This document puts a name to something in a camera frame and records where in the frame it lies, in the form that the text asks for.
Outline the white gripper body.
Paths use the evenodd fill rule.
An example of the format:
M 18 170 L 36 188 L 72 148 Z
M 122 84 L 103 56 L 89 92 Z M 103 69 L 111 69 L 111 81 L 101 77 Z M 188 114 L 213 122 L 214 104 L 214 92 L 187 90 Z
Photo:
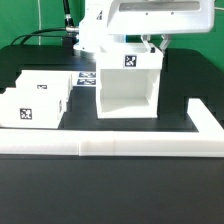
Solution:
M 113 0 L 107 17 L 110 34 L 203 33 L 213 26 L 213 0 Z

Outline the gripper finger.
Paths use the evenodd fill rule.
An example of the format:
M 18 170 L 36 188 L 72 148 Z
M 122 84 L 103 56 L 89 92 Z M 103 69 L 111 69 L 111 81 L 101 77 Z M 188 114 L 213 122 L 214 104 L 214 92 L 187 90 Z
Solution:
M 169 46 L 170 42 L 172 39 L 172 35 L 171 34 L 163 34 L 162 35 L 162 42 L 160 44 L 160 49 L 162 51 L 165 51 L 166 48 Z
M 141 35 L 141 40 L 142 40 L 142 43 L 144 44 L 145 48 L 150 53 L 155 53 L 155 48 L 150 46 L 150 44 L 148 42 L 148 36 L 147 35 Z

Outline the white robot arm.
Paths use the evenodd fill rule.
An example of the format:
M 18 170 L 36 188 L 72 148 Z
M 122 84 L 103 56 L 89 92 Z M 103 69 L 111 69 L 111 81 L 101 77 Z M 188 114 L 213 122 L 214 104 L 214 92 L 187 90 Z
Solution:
M 124 43 L 126 36 L 161 35 L 165 51 L 174 34 L 209 32 L 214 13 L 214 0 L 85 0 L 74 49 L 94 57 L 100 45 Z

